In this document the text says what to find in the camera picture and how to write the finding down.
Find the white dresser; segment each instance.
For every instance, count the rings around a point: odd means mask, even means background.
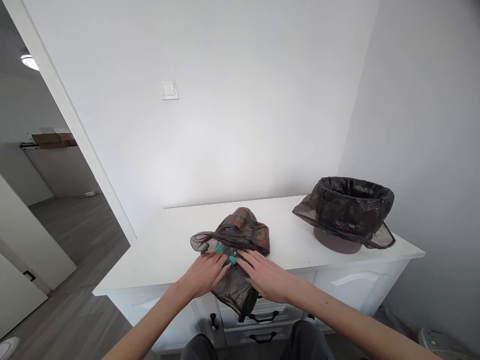
[[[107,295],[135,325],[176,282],[199,253],[190,237],[214,231],[239,207],[249,208],[270,232],[269,259],[351,307],[373,315],[411,259],[425,253],[394,234],[396,243],[386,250],[362,247],[355,254],[340,254],[323,246],[313,227],[292,209],[304,196],[228,202],[160,210],[144,233],[94,289]],[[251,318],[238,315],[208,293],[193,300],[173,319],[153,351],[180,352],[196,334],[207,335],[217,348],[287,339],[300,319],[332,330],[320,320],[288,304],[259,298]]]

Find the light switch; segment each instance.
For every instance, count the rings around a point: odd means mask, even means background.
[[[161,85],[162,100],[173,100],[179,98],[175,81],[162,82]]]

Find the hand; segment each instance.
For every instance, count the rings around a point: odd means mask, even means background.
[[[225,276],[230,265],[223,266],[227,255],[222,252],[206,252],[193,262],[186,273],[176,282],[193,300],[215,289]]]
[[[250,276],[246,280],[265,299],[275,303],[292,303],[296,287],[302,282],[298,277],[286,272],[258,251],[239,250],[246,260],[237,258],[236,262]]]

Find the finger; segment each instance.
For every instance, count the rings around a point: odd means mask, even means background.
[[[252,280],[251,277],[247,277],[247,278],[246,278],[246,281],[247,281],[248,283],[250,283],[250,285],[252,285],[253,288],[254,288],[255,290],[257,290],[258,293],[259,293],[261,296],[265,297],[265,296],[264,296],[264,293],[263,293],[263,290],[260,288],[260,286],[258,286],[258,285],[255,283],[255,281]]]
[[[251,277],[253,274],[255,274],[255,269],[245,260],[243,260],[241,257],[236,258],[236,263],[240,265],[240,267],[246,271],[246,273]]]
[[[258,260],[256,258],[254,258],[254,256],[252,254],[250,254],[249,252],[245,252],[243,250],[239,250],[238,253],[245,259],[247,260],[252,266],[254,269],[256,269],[260,263],[258,262]]]
[[[208,255],[205,256],[205,257],[206,257],[207,259],[211,259],[211,258],[213,258],[213,257],[214,257],[215,255],[217,255],[217,254],[218,254],[218,252],[215,252],[215,251],[214,251],[214,252],[209,252]]]
[[[265,258],[265,256],[263,256],[261,253],[259,253],[259,252],[256,251],[256,250],[246,249],[245,251],[246,251],[247,253],[249,253],[250,255],[252,255],[259,263],[264,262],[265,260],[267,260],[267,258]]]
[[[220,256],[220,258],[218,259],[218,261],[216,262],[217,265],[219,265],[220,267],[222,267],[222,266],[224,265],[224,263],[228,260],[228,258],[229,258],[229,257],[228,257],[227,255],[222,254],[222,255]]]
[[[211,260],[216,263],[220,258],[225,255],[223,252],[216,252],[215,255],[211,257]]]
[[[220,272],[218,273],[218,275],[216,276],[215,280],[213,281],[213,288],[215,289],[217,287],[217,285],[219,284],[220,280],[222,280],[222,278],[225,276],[225,274],[227,273],[227,271],[230,269],[230,266],[232,264],[228,264],[228,265],[225,265],[224,267],[221,268]]]

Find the person's left hand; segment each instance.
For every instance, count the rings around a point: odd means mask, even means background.
[[[206,252],[196,258],[177,284],[188,292],[191,299],[201,297],[215,289],[230,269],[231,264],[223,266],[225,261],[227,255],[222,252]]]

